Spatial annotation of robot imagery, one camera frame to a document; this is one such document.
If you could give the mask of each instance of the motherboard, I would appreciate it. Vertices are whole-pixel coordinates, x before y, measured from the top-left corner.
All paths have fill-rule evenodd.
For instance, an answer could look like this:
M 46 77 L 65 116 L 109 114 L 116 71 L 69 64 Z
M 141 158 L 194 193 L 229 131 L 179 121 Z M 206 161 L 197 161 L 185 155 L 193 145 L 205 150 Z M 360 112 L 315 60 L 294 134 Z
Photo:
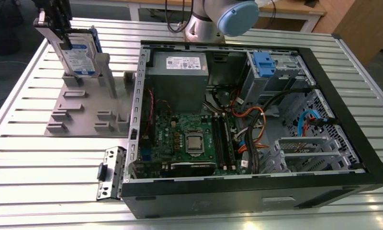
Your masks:
M 137 172 L 146 178 L 239 174 L 234 126 L 226 115 L 157 115 Z

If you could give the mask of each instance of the cpu socket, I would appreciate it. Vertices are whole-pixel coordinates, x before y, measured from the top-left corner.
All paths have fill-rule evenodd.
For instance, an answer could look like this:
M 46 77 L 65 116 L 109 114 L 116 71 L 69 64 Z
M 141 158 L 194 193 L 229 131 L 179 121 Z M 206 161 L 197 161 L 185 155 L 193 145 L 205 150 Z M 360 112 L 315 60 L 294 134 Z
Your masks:
M 186 133 L 186 153 L 193 157 L 198 157 L 205 153 L 203 133 Z

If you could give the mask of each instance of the blue hard drive label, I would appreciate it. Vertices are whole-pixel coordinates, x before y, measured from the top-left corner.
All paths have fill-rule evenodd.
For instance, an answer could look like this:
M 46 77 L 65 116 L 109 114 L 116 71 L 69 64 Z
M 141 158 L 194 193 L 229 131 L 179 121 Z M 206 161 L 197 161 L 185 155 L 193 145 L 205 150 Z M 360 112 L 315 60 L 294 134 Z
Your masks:
M 93 60 L 88 57 L 88 52 L 85 44 L 72 44 L 72 49 L 64 50 L 68 66 L 78 75 L 93 75 L 96 73 Z
M 86 45 L 73 44 L 73 45 L 72 45 L 72 48 L 73 48 L 73 49 L 86 49 L 88 47 L 86 47 Z

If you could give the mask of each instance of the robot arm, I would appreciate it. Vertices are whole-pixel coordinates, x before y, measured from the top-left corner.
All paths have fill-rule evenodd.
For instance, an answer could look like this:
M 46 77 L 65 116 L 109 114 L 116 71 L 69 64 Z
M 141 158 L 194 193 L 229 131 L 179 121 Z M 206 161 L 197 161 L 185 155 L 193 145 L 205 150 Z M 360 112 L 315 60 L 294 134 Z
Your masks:
M 254 0 L 193 0 L 186 40 L 221 43 L 223 35 L 239 36 L 254 26 L 258 14 Z
M 33 0 L 33 2 L 40 13 L 33 26 L 50 42 L 58 43 L 62 49 L 70 49 L 66 34 L 72 20 L 69 0 Z

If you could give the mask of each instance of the power supply label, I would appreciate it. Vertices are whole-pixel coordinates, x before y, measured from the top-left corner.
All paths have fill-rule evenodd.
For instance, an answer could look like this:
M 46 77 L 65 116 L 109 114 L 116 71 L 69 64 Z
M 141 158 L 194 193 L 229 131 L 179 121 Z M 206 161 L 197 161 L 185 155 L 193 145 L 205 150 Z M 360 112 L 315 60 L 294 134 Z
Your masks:
M 197 57 L 168 57 L 166 69 L 202 69 Z
M 96 68 L 92 59 L 88 57 L 86 45 L 72 45 L 70 50 L 64 51 L 64 58 L 72 71 L 78 75 L 92 75 L 96 73 Z

